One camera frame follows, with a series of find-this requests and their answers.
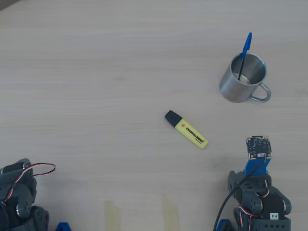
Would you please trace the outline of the gray gripper without camera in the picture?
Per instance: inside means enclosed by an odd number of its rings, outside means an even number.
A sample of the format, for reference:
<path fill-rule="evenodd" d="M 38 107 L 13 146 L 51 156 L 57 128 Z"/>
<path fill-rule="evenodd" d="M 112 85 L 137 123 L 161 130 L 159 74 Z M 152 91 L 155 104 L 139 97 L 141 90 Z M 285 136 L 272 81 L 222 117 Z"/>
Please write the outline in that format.
<path fill-rule="evenodd" d="M 18 173 L 15 173 L 16 177 L 13 179 L 15 180 L 19 175 L 27 168 L 30 167 L 32 164 L 29 159 L 24 158 L 16 162 L 16 164 L 21 164 L 21 168 L 19 168 L 17 171 Z M 37 181 L 34 178 L 33 169 L 27 170 L 23 176 L 18 180 L 17 183 L 12 183 L 12 189 L 15 189 L 15 187 L 19 184 L 25 185 L 31 192 L 32 195 L 37 194 L 36 186 Z"/>

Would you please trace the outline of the gray gripper with camera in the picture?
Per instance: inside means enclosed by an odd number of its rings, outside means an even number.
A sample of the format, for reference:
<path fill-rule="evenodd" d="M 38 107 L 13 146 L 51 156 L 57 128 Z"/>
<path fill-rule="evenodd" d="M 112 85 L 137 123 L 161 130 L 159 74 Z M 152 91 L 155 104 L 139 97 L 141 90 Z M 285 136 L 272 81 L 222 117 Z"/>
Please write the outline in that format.
<path fill-rule="evenodd" d="M 241 180 L 245 178 L 243 171 L 230 171 L 228 175 L 228 190 L 231 192 Z M 240 205 L 261 205 L 260 195 L 267 191 L 265 180 L 268 180 L 269 185 L 272 183 L 271 176 L 266 175 L 250 176 L 239 188 L 233 193 L 233 197 Z"/>

